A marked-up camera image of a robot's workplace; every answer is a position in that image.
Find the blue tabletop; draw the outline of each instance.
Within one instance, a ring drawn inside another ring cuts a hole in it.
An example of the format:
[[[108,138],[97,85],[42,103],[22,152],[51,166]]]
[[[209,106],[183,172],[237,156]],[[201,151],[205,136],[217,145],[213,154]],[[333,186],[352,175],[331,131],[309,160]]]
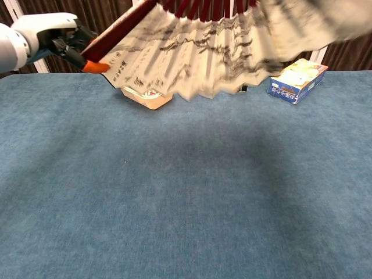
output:
[[[0,80],[0,278],[370,278],[372,71],[152,111],[100,75]]]

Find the dark curtain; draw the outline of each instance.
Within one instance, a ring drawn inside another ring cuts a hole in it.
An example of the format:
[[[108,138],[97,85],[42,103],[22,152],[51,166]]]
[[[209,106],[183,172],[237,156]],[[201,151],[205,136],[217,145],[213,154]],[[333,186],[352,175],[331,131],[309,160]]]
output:
[[[159,3],[165,4],[167,1],[168,0],[160,0]],[[183,0],[175,0],[170,11],[175,12],[180,7],[182,1]],[[243,4],[245,9],[248,8],[249,1],[252,2],[252,0],[244,0]],[[194,19],[200,16],[203,2],[204,0],[201,0]],[[207,20],[212,18],[213,2],[214,1],[211,1],[210,13]],[[103,32],[132,6],[131,0],[19,0],[19,3],[25,14],[52,12],[74,13],[85,26],[97,33]],[[193,0],[191,0],[188,5],[185,14],[188,13],[192,3]],[[0,1],[0,7],[1,22],[11,25],[12,18],[3,1]],[[310,56],[311,52],[301,53],[294,60],[284,63],[284,66],[288,66],[299,58],[310,59]],[[78,72],[77,69],[70,66],[59,57],[49,56],[45,60],[51,72]],[[330,70],[372,70],[372,34],[348,42],[331,44],[328,46],[327,52],[325,53],[323,64],[329,66]],[[28,65],[17,72],[35,73],[36,69],[33,65]]]
[[[131,0],[19,0],[25,15],[67,12],[77,15],[82,24],[98,34],[132,7]],[[52,73],[76,73],[75,67],[55,55],[45,58]]]
[[[3,23],[7,26],[11,26],[13,23],[13,20],[4,4],[4,1],[0,1],[0,23]],[[0,73],[0,78],[9,76],[11,74],[17,74],[17,73],[29,74],[29,73],[37,73],[37,71],[36,71],[35,66],[32,64],[32,65],[24,66],[18,71],[9,71],[7,73]]]
[[[329,45],[322,63],[332,71],[372,70],[372,34]]]

